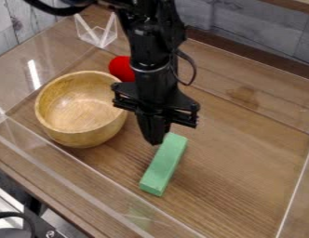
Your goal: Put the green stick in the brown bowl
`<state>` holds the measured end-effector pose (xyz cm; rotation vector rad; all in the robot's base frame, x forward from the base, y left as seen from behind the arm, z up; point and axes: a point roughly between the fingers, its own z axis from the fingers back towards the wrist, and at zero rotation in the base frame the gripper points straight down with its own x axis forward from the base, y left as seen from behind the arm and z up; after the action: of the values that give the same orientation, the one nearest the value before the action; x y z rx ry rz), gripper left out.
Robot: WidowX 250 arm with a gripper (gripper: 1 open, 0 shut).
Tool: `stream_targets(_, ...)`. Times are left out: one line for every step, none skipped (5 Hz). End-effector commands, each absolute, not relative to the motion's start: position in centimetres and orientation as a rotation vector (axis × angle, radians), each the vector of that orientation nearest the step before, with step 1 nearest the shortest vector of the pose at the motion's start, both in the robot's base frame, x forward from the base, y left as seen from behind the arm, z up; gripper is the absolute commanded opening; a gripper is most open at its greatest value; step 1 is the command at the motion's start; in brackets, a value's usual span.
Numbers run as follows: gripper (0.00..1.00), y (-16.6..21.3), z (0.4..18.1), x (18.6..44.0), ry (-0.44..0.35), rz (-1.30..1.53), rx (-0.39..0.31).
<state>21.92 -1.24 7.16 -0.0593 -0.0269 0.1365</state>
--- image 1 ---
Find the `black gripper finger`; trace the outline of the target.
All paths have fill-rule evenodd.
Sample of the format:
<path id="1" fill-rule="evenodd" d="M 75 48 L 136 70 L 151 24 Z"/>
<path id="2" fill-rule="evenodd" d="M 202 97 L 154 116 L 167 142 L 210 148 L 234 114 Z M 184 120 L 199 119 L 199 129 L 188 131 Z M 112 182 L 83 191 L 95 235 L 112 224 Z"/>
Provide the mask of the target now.
<path id="1" fill-rule="evenodd" d="M 143 138 L 151 145 L 155 145 L 155 121 L 152 116 L 143 112 L 136 112 L 136 122 Z"/>
<path id="2" fill-rule="evenodd" d="M 164 135 L 170 132 L 171 122 L 162 116 L 155 118 L 155 143 L 160 144 Z"/>

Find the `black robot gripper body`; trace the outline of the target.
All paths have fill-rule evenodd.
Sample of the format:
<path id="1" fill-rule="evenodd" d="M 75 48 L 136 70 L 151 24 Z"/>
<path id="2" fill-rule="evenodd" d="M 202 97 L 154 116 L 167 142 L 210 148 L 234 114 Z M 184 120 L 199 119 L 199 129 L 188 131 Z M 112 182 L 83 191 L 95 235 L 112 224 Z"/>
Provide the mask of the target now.
<path id="1" fill-rule="evenodd" d="M 114 106 L 134 112 L 140 129 L 168 129 L 171 124 L 196 128 L 199 103 L 179 89 L 174 67 L 135 71 L 134 82 L 111 85 Z"/>

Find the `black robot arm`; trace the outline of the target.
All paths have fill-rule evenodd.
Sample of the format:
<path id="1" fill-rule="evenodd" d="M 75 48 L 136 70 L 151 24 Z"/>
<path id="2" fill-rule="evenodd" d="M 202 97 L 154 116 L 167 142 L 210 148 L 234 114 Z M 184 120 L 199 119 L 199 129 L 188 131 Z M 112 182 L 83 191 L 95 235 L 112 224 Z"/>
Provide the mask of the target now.
<path id="1" fill-rule="evenodd" d="M 42 0 L 23 1 L 60 17 L 104 3 L 118 16 L 128 40 L 135 74 L 132 82 L 111 85 L 114 106 L 135 114 L 142 136 L 152 145 L 163 141 L 172 124 L 196 127 L 200 105 L 179 89 L 192 80 L 179 78 L 178 61 L 194 60 L 179 49 L 187 36 L 174 0 L 62 0 L 66 7 L 52 7 Z"/>

